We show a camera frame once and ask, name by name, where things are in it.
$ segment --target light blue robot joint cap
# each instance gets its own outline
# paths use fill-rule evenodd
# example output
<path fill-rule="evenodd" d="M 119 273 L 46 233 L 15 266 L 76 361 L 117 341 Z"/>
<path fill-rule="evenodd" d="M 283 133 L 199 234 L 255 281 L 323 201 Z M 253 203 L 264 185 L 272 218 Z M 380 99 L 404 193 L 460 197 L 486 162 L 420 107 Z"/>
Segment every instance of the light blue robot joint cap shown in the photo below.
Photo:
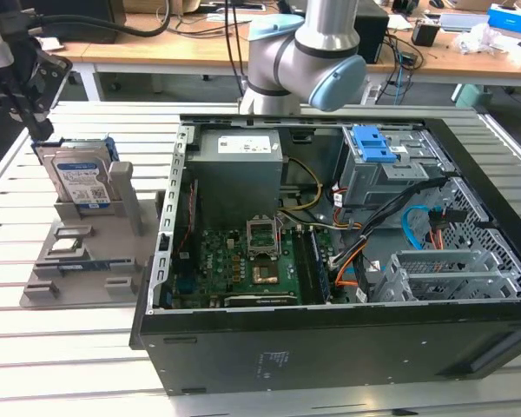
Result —
<path fill-rule="evenodd" d="M 335 111 L 353 98 L 366 76 L 365 60 L 350 56 L 337 63 L 319 81 L 309 97 L 309 105 L 323 111 Z"/>
<path fill-rule="evenodd" d="M 248 41 L 258 41 L 296 31 L 305 21 L 298 15 L 265 15 L 253 19 Z"/>

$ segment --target computer mouse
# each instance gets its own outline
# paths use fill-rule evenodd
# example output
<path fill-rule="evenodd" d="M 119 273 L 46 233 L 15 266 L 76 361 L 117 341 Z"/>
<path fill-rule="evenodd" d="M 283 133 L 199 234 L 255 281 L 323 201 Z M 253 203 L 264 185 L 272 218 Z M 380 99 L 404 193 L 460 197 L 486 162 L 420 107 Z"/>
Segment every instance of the computer mouse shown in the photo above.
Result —
<path fill-rule="evenodd" d="M 443 9 L 444 8 L 444 2 L 442 0 L 431 0 L 429 4 L 432 7 L 436 7 L 437 9 Z"/>

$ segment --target motherboard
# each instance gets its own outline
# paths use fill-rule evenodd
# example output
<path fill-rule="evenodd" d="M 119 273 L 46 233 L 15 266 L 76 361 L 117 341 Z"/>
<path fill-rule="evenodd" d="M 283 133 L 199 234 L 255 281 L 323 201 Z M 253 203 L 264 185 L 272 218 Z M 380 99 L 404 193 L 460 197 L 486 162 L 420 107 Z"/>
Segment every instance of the motherboard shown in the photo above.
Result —
<path fill-rule="evenodd" d="M 291 306 L 329 297 L 326 265 L 333 245 L 327 230 L 203 230 L 197 246 L 198 265 L 180 268 L 173 294 L 164 296 L 172 308 Z"/>

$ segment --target white slotted table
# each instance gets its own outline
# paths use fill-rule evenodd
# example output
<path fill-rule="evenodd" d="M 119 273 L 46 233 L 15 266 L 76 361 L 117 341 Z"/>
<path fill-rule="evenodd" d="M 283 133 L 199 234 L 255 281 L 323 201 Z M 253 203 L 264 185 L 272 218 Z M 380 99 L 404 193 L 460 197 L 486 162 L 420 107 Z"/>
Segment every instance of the white slotted table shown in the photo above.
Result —
<path fill-rule="evenodd" d="M 133 185 L 146 199 L 166 188 L 178 114 L 235 111 L 231 104 L 61 103 L 51 120 L 64 137 L 110 133 L 121 159 L 135 165 Z M 466 146 L 484 145 L 473 147 L 479 159 L 489 161 L 486 149 L 492 149 L 496 159 L 489 166 L 499 173 L 497 180 L 521 175 L 514 141 L 491 118 L 468 109 L 351 107 L 337 114 L 442 117 Z M 502 151 L 505 162 L 498 160 Z M 507 195 L 513 191 L 510 184 L 503 187 Z M 514 189 L 521 191 L 521 184 Z M 521 192 L 512 194 L 521 209 Z M 521 417 L 521 356 L 482 381 L 168 398 L 146 353 L 128 347 L 133 308 L 18 307 L 55 217 L 55 198 L 24 131 L 0 163 L 0 416 L 343 416 L 409 408 L 423 415 Z"/>

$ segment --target chip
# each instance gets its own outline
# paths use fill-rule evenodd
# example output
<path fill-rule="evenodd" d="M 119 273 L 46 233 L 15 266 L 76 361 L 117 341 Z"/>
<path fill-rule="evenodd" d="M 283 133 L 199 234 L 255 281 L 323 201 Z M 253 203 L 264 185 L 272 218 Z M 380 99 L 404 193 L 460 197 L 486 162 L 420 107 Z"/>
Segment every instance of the chip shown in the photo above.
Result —
<path fill-rule="evenodd" d="M 253 264 L 253 284 L 277 284 L 278 264 L 273 261 L 256 261 Z"/>

